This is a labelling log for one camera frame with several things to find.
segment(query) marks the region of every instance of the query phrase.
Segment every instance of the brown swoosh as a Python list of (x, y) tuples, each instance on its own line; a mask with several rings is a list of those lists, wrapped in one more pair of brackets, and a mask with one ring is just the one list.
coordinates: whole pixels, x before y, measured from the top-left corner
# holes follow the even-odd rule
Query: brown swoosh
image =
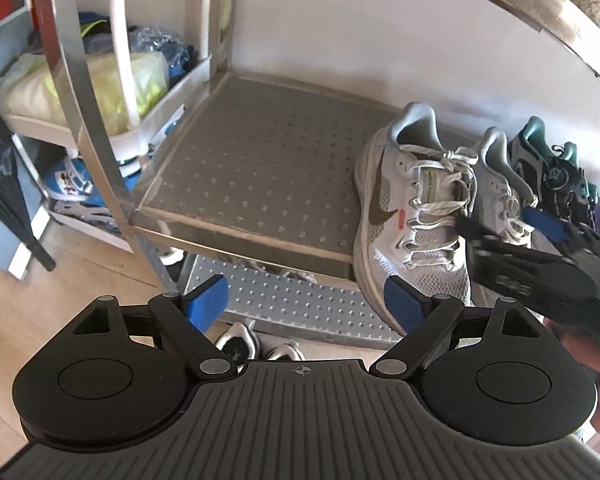
[(382, 225), (388, 221), (398, 211), (385, 211), (380, 205), (380, 186), (382, 184), (382, 161), (384, 160), (384, 150), (380, 155), (380, 163), (376, 170), (376, 180), (374, 181), (374, 188), (371, 193), (371, 203), (369, 204), (369, 223), (371, 225)]

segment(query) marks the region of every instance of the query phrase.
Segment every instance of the black umbrella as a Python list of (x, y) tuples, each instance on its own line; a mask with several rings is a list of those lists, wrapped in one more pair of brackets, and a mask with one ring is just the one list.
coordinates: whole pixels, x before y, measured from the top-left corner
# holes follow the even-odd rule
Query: black umbrella
[(11, 131), (0, 116), (0, 221), (18, 237), (46, 270), (56, 262), (33, 235), (29, 212), (18, 181), (15, 146)]

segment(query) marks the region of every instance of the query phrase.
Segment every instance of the perforated metal shelf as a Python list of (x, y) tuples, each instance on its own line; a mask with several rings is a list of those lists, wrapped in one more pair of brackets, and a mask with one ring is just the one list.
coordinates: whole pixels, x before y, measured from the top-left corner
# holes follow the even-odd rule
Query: perforated metal shelf
[(364, 348), (387, 349), (400, 341), (357, 291), (202, 256), (196, 259), (187, 291), (213, 274), (224, 274), (229, 282), (224, 321), (253, 318), (261, 332)]
[(174, 246), (353, 279), (356, 157), (394, 117), (354, 98), (226, 75), (184, 115), (139, 213), (166, 222)]

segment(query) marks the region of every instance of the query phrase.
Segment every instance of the wooden floor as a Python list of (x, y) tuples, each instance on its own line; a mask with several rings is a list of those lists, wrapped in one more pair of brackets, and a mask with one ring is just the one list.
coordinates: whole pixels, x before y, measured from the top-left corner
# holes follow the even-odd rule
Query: wooden floor
[[(42, 243), (56, 260), (53, 272), (33, 260), (22, 282), (0, 270), (0, 466), (26, 443), (11, 400), (22, 365), (97, 296), (138, 304), (160, 293), (135, 256), (69, 227), (49, 224)], [(215, 339), (222, 330), (216, 324), (207, 336)], [(264, 340), (275, 345), (273, 338)], [(300, 343), (308, 359), (357, 357), (368, 365), (382, 353)]]

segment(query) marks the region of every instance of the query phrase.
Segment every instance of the ribbed panel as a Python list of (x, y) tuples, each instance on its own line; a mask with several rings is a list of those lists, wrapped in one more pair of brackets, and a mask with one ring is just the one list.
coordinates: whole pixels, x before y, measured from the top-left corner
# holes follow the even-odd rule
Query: ribbed panel
[(74, 454), (33, 446), (7, 479), (600, 479), (574, 438), (530, 448), (485, 444), (437, 421), (410, 387), (357, 361), (251, 363), (206, 384), (182, 417), (129, 449)]

